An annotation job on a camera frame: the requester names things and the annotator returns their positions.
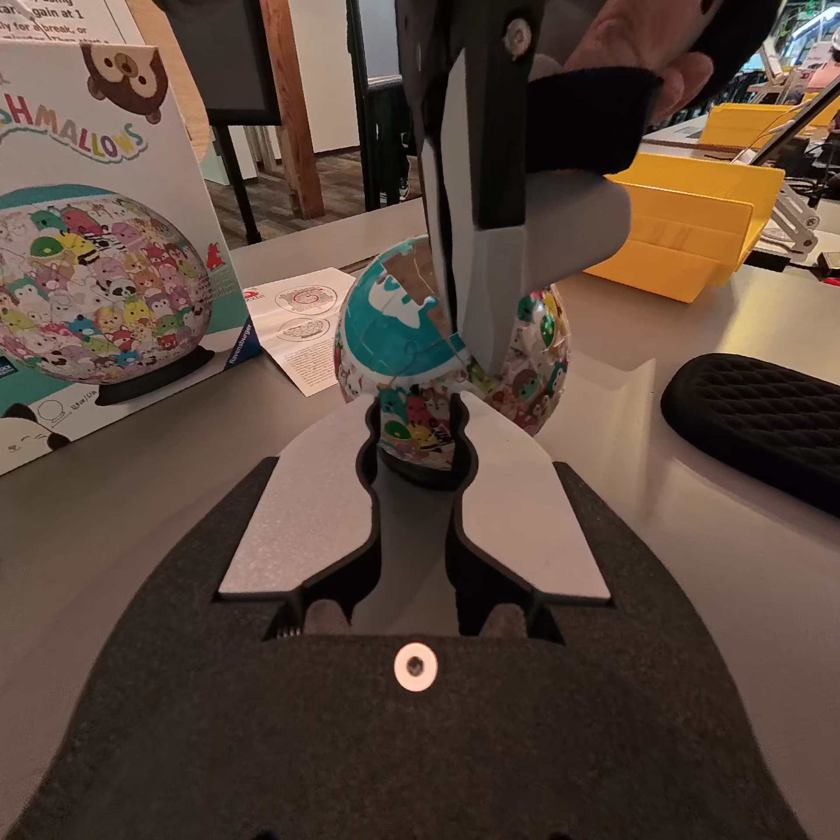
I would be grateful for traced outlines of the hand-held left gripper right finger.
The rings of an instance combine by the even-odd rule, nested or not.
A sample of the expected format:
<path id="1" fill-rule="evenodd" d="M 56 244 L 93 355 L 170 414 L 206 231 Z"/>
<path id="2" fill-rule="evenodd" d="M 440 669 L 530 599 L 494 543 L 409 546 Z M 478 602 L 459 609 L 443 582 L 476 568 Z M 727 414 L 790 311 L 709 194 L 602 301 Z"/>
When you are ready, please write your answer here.
<path id="1" fill-rule="evenodd" d="M 458 394 L 469 457 L 456 521 L 465 545 L 549 603 L 608 603 L 611 593 L 551 457 L 471 392 Z"/>

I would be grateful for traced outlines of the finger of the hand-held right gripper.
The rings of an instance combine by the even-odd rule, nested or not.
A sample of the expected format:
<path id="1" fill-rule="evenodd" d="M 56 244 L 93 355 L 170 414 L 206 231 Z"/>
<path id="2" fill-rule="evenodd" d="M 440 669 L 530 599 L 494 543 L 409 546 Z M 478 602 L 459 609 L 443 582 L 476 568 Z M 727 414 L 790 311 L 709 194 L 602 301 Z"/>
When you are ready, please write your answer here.
<path id="1" fill-rule="evenodd" d="M 453 268 L 454 236 L 440 153 L 434 139 L 421 149 L 423 202 L 440 306 L 450 329 L 458 327 L 458 302 Z"/>
<path id="2" fill-rule="evenodd" d="M 529 64 L 465 46 L 448 73 L 441 163 L 454 236 L 459 337 L 484 372 L 507 357 L 526 235 Z"/>

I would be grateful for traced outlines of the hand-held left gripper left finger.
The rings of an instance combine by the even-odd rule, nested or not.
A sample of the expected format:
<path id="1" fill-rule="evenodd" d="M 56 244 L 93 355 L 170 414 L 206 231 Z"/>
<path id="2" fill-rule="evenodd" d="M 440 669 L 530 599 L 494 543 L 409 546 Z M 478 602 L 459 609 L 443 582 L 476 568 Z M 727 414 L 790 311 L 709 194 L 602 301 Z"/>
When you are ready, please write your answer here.
<path id="1" fill-rule="evenodd" d="M 361 601 L 382 568 L 379 403 L 363 395 L 278 456 L 218 587 L 226 599 Z"/>

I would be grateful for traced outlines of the colourful puzzle ball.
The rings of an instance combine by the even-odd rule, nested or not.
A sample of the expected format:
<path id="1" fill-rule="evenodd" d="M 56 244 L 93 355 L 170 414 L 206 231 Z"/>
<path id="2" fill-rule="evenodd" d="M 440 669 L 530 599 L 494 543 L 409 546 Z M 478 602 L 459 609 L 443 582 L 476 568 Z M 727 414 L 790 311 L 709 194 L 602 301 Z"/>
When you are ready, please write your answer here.
<path id="1" fill-rule="evenodd" d="M 452 395 L 472 392 L 534 436 L 563 393 L 570 328 L 556 286 L 522 298 L 501 373 L 488 375 L 448 327 L 424 234 L 378 255 L 355 281 L 333 357 L 347 402 L 378 398 L 379 449 L 418 466 L 452 469 Z"/>

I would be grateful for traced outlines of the black ball stand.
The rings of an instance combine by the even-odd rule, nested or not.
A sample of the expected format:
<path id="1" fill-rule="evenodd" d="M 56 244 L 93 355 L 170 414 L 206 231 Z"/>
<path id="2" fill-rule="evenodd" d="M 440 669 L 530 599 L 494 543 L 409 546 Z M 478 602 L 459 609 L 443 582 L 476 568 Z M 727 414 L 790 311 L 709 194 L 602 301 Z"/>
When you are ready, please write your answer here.
<path id="1" fill-rule="evenodd" d="M 378 449 L 377 452 L 386 468 L 414 487 L 435 491 L 454 491 L 465 479 L 465 474 L 456 469 L 433 469 L 408 463 L 383 449 Z"/>

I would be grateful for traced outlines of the puzzle ball box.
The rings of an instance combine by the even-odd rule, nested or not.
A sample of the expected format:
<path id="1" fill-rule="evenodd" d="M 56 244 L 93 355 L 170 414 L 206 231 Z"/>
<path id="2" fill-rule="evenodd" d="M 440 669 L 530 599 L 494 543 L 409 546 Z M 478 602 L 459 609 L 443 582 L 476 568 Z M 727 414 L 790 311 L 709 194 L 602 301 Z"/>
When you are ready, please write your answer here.
<path id="1" fill-rule="evenodd" d="M 159 50 L 1 70 L 4 475 L 262 349 Z"/>

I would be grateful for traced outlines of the person's right hand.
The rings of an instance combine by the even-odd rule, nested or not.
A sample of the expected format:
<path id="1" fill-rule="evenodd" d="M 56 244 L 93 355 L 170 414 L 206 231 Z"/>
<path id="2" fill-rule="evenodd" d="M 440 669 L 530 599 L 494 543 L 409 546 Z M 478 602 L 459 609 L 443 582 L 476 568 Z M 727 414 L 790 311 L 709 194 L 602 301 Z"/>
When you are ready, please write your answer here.
<path id="1" fill-rule="evenodd" d="M 661 123 L 683 109 L 711 78 L 713 61 L 694 44 L 720 5 L 720 1 L 606 2 L 563 70 L 631 67 L 653 72 L 663 84 L 651 120 Z"/>

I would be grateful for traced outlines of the white instruction sheet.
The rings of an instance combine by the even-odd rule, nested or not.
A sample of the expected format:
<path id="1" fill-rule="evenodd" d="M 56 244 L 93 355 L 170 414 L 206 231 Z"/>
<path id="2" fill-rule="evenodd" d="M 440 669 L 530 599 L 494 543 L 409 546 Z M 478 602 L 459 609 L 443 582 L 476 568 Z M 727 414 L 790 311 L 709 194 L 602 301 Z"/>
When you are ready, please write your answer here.
<path id="1" fill-rule="evenodd" d="M 330 267 L 244 289 L 260 345 L 304 396 L 338 382 L 335 332 L 354 282 Z"/>

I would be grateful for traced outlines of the yellow storage bin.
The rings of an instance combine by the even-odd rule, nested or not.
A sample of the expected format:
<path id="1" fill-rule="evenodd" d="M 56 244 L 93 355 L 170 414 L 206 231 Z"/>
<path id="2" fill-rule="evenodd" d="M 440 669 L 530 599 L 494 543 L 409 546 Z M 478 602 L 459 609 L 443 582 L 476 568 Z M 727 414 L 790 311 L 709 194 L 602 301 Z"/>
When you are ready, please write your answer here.
<path id="1" fill-rule="evenodd" d="M 624 183 L 631 232 L 611 258 L 585 273 L 675 301 L 691 303 L 725 285 L 745 260 L 755 217 L 741 183 L 721 194 Z"/>
<path id="2" fill-rule="evenodd" d="M 798 115 L 798 106 L 723 103 L 707 115 L 697 147 L 704 151 L 760 150 Z"/>
<path id="3" fill-rule="evenodd" d="M 725 186 L 743 184 L 749 190 L 755 210 L 749 240 L 744 248 L 746 259 L 770 220 L 784 182 L 784 172 L 773 167 L 639 152 L 628 169 L 608 178 L 623 186 L 629 182 L 718 195 Z"/>

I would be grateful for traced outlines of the black display panel on stand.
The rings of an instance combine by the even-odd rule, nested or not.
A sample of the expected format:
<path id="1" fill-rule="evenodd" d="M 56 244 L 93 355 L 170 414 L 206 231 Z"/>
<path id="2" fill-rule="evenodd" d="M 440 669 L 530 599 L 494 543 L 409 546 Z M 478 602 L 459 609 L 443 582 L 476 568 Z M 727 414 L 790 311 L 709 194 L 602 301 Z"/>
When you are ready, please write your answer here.
<path id="1" fill-rule="evenodd" d="M 259 1 L 157 1 L 202 97 L 249 245 L 261 242 L 229 128 L 278 127 L 280 106 Z"/>

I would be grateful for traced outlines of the black padded wrist rest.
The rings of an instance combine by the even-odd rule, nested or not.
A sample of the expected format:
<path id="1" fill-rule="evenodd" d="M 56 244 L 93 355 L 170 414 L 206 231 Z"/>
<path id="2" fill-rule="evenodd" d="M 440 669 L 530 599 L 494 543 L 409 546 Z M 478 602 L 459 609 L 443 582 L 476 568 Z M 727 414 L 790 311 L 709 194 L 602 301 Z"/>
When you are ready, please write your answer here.
<path id="1" fill-rule="evenodd" d="M 686 362 L 660 412 L 725 466 L 839 517 L 839 387 L 733 353 Z"/>

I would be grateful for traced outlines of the light wooden panel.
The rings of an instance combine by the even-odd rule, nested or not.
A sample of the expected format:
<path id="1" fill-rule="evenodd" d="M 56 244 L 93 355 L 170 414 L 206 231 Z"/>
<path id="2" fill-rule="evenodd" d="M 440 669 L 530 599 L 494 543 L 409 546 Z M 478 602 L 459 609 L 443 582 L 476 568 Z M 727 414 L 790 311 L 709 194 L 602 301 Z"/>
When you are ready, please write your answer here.
<path id="1" fill-rule="evenodd" d="M 202 163 L 212 143 L 204 102 L 165 13 L 152 1 L 127 1 L 143 41 L 156 47 L 163 61 L 193 152 Z"/>

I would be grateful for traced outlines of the white notice paper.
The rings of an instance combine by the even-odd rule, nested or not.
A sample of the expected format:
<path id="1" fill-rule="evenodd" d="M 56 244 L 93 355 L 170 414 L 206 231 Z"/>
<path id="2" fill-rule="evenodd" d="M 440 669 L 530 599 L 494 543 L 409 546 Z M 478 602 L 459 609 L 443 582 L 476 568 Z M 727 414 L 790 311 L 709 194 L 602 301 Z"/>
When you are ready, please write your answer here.
<path id="1" fill-rule="evenodd" d="M 145 44 L 124 1 L 1 1 L 1 39 Z"/>

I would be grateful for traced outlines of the wooden post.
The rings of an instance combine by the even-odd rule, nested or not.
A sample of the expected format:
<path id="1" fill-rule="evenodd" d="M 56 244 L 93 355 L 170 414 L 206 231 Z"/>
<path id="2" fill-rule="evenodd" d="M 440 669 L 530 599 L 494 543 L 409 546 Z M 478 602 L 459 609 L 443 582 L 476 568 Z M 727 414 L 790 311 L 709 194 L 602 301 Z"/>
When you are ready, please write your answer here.
<path id="1" fill-rule="evenodd" d="M 288 1 L 259 4 L 280 111 L 276 134 L 292 208 L 303 219 L 322 217 L 325 208 L 290 6 Z"/>

